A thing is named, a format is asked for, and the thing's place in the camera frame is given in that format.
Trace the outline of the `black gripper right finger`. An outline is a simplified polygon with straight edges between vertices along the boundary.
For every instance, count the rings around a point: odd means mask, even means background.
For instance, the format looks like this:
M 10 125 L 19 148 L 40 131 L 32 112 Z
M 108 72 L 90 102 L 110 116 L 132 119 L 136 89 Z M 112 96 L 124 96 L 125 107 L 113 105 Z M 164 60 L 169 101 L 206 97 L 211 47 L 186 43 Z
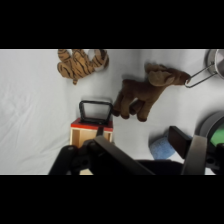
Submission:
M 210 147 L 206 137 L 190 138 L 176 126 L 169 127 L 168 142 L 184 160 L 182 175 L 203 175 L 206 168 L 224 175 L 224 143 Z

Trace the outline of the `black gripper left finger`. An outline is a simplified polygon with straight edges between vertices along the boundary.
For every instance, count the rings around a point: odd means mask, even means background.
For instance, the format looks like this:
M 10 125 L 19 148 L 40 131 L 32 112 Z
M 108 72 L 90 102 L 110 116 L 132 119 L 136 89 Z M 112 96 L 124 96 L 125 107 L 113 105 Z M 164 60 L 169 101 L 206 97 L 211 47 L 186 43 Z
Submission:
M 50 175 L 79 175 L 89 170 L 93 175 L 153 175 L 102 136 L 87 140 L 78 148 L 64 146 L 57 155 Z

